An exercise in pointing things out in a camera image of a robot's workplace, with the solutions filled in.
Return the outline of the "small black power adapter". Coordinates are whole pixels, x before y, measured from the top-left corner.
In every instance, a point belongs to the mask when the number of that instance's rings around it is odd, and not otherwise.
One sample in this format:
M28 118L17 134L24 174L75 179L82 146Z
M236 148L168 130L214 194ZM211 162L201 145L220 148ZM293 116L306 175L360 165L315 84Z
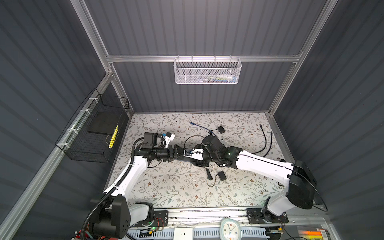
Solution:
M211 134L219 133L221 135L221 140L224 140L225 138L225 129L223 126L219 126L214 130L210 130Z

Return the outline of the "large black power adapter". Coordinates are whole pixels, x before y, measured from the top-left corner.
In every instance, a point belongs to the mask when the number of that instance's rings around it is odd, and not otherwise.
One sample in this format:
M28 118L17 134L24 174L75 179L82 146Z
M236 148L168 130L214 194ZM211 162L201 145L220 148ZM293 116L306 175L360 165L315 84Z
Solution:
M225 175L224 171L218 172L215 176L213 176L212 172L209 169L206 169L206 173L207 173L206 184L210 188L216 185L217 179L219 179L220 181L225 181L227 179L227 176Z

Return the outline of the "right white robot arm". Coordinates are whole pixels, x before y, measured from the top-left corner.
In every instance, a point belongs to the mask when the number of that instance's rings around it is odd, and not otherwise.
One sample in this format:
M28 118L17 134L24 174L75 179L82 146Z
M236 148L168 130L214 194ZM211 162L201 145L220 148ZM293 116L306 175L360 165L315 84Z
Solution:
M308 166L301 161L279 162L249 153L238 147L226 147L216 136L209 135L192 149L185 149L184 156L199 167L211 162L222 168L252 172L277 181L283 189L267 198L261 215L268 222L282 218L286 211L295 207L310 210L319 194L317 181Z

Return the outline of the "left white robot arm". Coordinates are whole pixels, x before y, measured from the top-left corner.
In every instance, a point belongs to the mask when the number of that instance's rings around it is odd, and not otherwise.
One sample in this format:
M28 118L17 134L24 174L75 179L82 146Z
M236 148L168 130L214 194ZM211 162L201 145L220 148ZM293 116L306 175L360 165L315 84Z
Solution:
M86 233L99 238L122 239L133 225L153 220L151 204L137 203L129 207L128 197L151 161L167 161L181 155L178 152L180 147L170 144L174 138L170 132L144 133L133 143L128 165L99 198L92 199L90 213L80 230L80 239L85 240Z

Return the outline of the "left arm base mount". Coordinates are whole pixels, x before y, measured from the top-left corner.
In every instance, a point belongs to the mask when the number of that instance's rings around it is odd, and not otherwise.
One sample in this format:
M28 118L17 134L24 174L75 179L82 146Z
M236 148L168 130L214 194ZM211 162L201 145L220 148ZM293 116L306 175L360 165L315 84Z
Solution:
M153 216L148 220L140 221L133 225L135 228L141 227L166 227L168 225L169 211L155 210Z

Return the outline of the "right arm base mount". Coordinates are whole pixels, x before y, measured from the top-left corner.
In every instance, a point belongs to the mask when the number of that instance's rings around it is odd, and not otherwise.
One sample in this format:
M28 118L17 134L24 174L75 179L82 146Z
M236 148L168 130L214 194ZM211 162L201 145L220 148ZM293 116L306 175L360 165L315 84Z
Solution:
M247 208L246 215L250 224L287 224L289 222L285 212L280 216L275 216L262 208Z

